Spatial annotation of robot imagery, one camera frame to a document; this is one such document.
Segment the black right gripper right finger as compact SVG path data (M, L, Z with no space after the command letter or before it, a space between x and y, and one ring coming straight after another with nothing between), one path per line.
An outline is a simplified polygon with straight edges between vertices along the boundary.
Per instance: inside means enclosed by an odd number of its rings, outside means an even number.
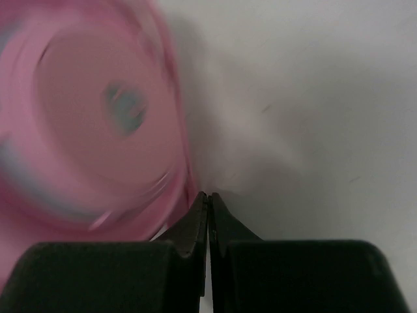
M366 241L266 241L208 199L215 312L408 312L384 254Z

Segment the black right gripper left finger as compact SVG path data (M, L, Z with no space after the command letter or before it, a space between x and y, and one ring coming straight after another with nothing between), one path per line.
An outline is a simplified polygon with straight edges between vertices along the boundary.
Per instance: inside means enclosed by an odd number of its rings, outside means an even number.
M208 198L153 241L39 243L18 260L2 312L197 312L205 294Z

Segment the pink headphones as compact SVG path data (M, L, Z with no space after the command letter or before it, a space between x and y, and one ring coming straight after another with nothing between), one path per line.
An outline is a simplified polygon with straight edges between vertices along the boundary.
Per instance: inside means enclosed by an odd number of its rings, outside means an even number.
M147 240L196 195L154 1L1 2L1 281L45 241Z

